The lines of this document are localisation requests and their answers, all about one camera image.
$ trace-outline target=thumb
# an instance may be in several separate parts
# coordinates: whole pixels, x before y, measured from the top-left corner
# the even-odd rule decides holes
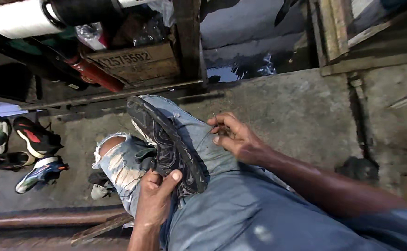
[[[236,147],[236,142],[234,141],[234,139],[227,136],[215,136],[213,138],[213,142],[216,145],[222,146],[223,148],[230,152],[233,152]]]
[[[182,172],[180,170],[173,170],[168,176],[163,180],[160,186],[160,191],[163,195],[167,196],[171,194],[175,186],[182,180]]]

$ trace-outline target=knee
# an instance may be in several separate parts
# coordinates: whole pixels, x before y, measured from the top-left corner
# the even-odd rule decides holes
[[[125,140],[126,140],[126,137],[124,137],[124,136],[115,136],[115,137],[109,138],[101,145],[101,148],[99,151],[100,156],[103,157],[114,146],[120,144],[121,142],[124,142]]]

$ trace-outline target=red and black sneaker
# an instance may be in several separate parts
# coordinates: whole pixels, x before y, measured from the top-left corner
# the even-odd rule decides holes
[[[48,154],[55,154],[61,149],[61,137],[47,131],[44,127],[34,123],[26,117],[17,117],[13,122],[14,130],[27,142],[27,149],[31,155],[43,158]]]

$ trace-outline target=fingernail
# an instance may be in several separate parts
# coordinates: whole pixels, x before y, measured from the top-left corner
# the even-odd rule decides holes
[[[213,142],[217,145],[217,143],[219,142],[219,136],[215,136],[213,138]]]
[[[180,174],[178,174],[178,172],[174,172],[173,173],[173,179],[174,180],[179,180],[180,179]]]

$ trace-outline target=rusty pipe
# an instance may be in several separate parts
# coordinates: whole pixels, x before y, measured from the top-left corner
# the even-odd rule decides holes
[[[62,212],[0,216],[0,229],[60,225],[98,225],[106,222],[111,217],[125,213],[124,208],[118,208],[81,213]]]

